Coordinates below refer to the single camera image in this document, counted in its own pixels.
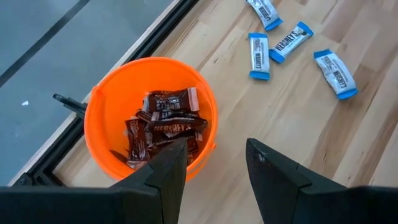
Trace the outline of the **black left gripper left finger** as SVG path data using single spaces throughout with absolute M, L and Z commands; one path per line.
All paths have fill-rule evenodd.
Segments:
M 114 184 L 115 223 L 177 223 L 187 175 L 187 141 L 164 147 L 146 165 Z

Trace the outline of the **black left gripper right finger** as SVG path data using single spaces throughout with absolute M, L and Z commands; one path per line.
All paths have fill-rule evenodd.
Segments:
M 246 141 L 246 164 L 264 223 L 324 223 L 321 194 L 347 189 L 254 138 Z

